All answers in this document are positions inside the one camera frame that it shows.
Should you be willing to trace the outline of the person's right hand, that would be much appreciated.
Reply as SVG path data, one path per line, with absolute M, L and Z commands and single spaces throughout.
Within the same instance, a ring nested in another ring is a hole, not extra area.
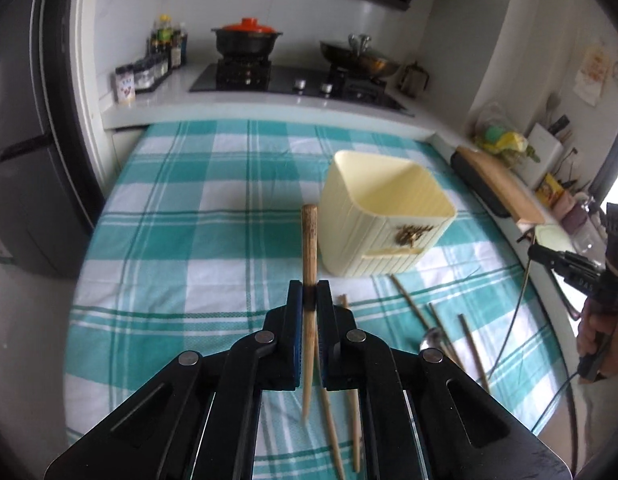
M 605 314 L 595 300 L 586 300 L 576 341 L 578 355 L 593 361 L 584 373 L 589 382 L 618 375 L 618 315 Z

